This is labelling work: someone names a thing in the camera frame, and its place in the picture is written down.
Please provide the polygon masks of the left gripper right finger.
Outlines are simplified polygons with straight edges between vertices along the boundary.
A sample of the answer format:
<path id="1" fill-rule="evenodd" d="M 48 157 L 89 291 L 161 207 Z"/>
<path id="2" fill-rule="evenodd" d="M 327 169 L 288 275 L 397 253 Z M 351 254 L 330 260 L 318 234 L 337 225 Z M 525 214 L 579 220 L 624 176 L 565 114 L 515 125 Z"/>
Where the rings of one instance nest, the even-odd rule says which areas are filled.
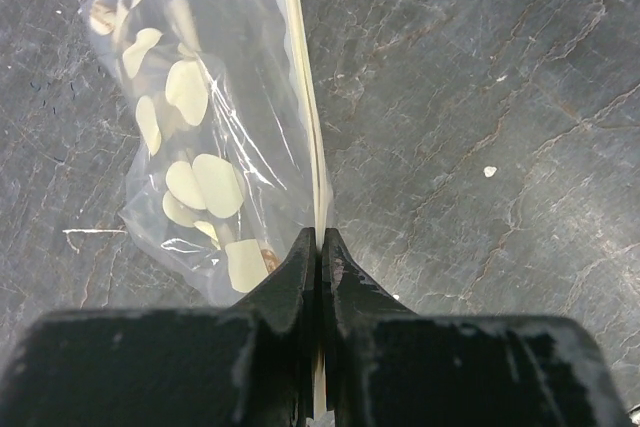
<path id="1" fill-rule="evenodd" d="M 327 407 L 340 426 L 627 426 L 602 353 L 548 315 L 423 316 L 330 229 L 322 250 Z"/>

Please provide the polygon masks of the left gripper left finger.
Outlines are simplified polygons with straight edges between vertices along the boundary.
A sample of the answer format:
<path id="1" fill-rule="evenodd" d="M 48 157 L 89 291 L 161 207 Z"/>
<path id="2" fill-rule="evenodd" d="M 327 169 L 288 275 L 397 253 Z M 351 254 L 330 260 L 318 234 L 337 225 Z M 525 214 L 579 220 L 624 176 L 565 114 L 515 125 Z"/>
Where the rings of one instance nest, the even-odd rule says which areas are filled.
<path id="1" fill-rule="evenodd" d="M 300 426 L 315 233 L 228 308 L 42 316 L 1 378 L 5 426 Z"/>

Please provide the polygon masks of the clear polka dot zip bag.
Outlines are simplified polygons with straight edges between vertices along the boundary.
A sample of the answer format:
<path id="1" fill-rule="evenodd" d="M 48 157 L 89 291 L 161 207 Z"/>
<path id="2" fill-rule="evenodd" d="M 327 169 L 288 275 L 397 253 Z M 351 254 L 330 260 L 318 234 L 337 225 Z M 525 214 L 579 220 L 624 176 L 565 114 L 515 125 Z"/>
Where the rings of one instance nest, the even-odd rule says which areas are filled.
<path id="1" fill-rule="evenodd" d="M 91 44 L 139 133 L 125 226 L 216 306 L 248 307 L 255 408 L 325 411 L 314 319 L 332 190 L 301 0 L 86 0 Z"/>

